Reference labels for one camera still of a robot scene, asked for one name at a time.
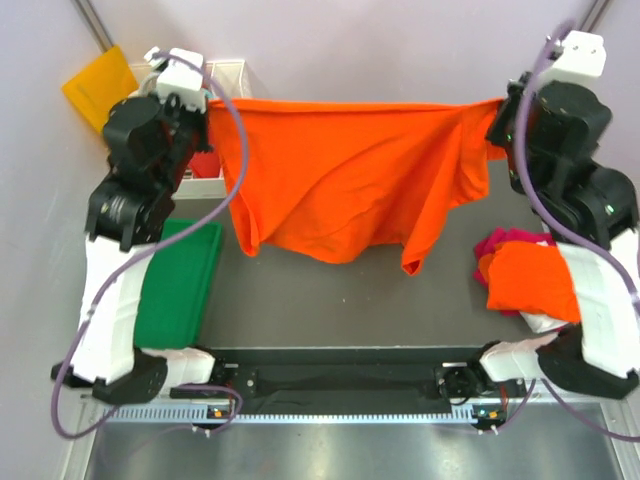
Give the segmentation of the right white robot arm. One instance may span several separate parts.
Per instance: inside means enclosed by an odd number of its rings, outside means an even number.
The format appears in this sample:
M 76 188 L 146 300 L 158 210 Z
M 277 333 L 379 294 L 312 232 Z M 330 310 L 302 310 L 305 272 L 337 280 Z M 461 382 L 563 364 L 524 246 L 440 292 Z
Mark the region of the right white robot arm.
M 574 393 L 622 400 L 639 385 L 639 270 L 613 248 L 638 232 L 636 191 L 592 155 L 612 120 L 588 88 L 531 73 L 509 83 L 486 138 L 505 148 L 512 188 L 559 242 L 582 320 L 550 340 L 500 342 L 467 370 L 487 396 L 504 380 L 546 379 Z

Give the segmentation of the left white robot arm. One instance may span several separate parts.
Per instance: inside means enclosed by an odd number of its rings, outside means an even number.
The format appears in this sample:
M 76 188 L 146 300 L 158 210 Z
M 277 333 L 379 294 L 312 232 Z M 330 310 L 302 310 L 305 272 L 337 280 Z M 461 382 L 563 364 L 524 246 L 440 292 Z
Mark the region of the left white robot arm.
M 108 172 L 93 190 L 85 222 L 87 273 L 69 361 L 51 370 L 110 406 L 143 404 L 177 381 L 170 366 L 187 349 L 151 353 L 134 344 L 142 287 L 172 198 L 192 157 L 208 152 L 207 100 L 184 94 L 132 96 L 114 105 L 102 130 Z

